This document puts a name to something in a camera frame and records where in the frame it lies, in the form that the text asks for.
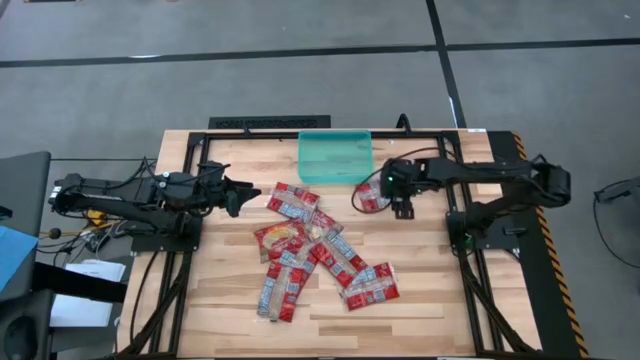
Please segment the blue folder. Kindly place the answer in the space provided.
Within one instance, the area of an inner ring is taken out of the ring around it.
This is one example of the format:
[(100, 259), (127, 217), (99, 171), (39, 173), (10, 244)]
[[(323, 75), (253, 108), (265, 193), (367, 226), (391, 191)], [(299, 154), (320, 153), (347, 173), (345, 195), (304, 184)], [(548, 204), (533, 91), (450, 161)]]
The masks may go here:
[(0, 292), (36, 247), (38, 238), (0, 226)]

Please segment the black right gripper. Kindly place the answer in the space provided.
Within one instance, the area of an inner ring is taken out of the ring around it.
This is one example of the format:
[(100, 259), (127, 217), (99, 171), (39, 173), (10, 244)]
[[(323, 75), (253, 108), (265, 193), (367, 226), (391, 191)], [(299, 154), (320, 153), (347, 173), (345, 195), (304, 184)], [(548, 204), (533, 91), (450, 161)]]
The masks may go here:
[(384, 163), (380, 175), (380, 193), (385, 198), (393, 199), (392, 210), (396, 219), (415, 217), (413, 203), (408, 197), (426, 189), (421, 174), (421, 164), (415, 161), (389, 159)]

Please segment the dark grey floor stand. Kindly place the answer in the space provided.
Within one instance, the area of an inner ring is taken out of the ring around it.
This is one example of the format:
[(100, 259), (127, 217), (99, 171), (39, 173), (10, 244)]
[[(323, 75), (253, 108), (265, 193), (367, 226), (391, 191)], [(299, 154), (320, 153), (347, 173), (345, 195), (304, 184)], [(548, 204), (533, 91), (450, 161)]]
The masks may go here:
[(608, 203), (623, 197), (631, 197), (640, 206), (640, 176), (611, 183), (595, 193), (599, 203)]

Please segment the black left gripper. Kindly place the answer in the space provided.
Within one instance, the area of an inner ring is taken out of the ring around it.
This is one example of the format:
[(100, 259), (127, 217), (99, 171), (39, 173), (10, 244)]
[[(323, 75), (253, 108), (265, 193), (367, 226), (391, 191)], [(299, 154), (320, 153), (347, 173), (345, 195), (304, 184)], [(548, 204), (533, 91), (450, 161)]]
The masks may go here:
[(254, 199), (262, 194), (251, 182), (232, 181), (223, 169), (212, 170), (199, 183), (204, 195), (203, 206), (198, 217), (210, 215), (215, 208), (225, 210), (231, 217), (238, 217), (241, 209), (239, 199)]

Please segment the teal plastic basket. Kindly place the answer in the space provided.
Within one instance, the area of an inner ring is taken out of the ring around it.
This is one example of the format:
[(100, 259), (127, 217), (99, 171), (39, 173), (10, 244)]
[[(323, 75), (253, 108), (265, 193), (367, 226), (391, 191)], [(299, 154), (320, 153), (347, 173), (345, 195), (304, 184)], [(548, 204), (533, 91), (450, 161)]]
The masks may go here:
[(374, 171), (369, 130), (298, 134), (298, 176), (305, 184), (357, 184)]

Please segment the red microwave popcorn bag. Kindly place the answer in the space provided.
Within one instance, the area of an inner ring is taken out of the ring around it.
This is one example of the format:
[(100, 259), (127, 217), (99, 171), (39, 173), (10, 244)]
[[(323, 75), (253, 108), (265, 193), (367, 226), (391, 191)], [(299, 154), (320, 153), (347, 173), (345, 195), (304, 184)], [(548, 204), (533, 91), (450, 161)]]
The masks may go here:
[(348, 311), (398, 298), (400, 293), (393, 265), (385, 262), (365, 268), (341, 290), (340, 295)]
[(308, 223), (318, 207), (320, 196), (303, 188), (277, 182), (266, 208), (291, 219)]
[(378, 179), (359, 185), (356, 188), (356, 196), (360, 200), (361, 209), (365, 213), (383, 211), (390, 205), (390, 200), (382, 196)]
[(292, 321), (297, 299), (318, 262), (311, 251), (313, 247), (313, 243), (303, 245), (297, 253), (285, 250), (270, 261), (258, 299), (259, 317), (271, 322)]
[(253, 233), (259, 247), (260, 262), (280, 258), (285, 251), (297, 254), (310, 243), (306, 226), (300, 219), (289, 219)]
[(316, 209), (306, 223), (306, 234), (310, 241), (331, 240), (339, 235), (344, 226), (323, 211)]
[(349, 287), (357, 275), (368, 267), (341, 235), (321, 238), (311, 248), (311, 253), (343, 288)]

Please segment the white paper stack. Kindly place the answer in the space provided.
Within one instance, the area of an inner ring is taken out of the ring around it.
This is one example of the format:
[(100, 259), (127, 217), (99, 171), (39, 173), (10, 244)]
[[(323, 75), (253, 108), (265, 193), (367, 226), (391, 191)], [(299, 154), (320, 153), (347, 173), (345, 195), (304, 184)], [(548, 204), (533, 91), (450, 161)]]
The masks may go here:
[[(90, 277), (119, 282), (125, 273), (126, 266), (121, 263), (85, 259), (81, 263), (67, 264), (65, 269)], [(52, 328), (106, 327), (112, 308), (111, 302), (56, 295), (49, 325)]]

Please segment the yellow black hazard tape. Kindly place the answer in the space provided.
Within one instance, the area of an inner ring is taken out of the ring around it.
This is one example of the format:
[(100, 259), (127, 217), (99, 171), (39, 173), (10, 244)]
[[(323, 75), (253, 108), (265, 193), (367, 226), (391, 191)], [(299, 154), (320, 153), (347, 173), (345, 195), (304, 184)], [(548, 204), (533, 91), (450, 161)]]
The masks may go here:
[(520, 263), (543, 350), (587, 358), (589, 351), (544, 211), (532, 207), (516, 219), (527, 228), (520, 238)]

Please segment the black flat bar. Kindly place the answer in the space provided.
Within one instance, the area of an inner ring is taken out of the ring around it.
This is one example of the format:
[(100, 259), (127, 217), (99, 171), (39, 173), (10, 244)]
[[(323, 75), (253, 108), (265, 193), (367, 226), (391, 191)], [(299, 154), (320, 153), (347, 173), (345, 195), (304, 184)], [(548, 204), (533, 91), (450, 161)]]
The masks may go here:
[(33, 268), (32, 289), (47, 289), (55, 294), (101, 302), (123, 303), (127, 286), (120, 282), (91, 277), (53, 265), (36, 262)]

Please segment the black floor grate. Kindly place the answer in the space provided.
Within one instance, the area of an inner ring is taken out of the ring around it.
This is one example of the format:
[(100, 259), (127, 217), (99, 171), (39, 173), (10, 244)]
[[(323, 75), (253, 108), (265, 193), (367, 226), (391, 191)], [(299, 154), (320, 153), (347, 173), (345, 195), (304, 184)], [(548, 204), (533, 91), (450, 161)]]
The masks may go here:
[(209, 129), (299, 129), (330, 128), (330, 115), (276, 115), (210, 117)]

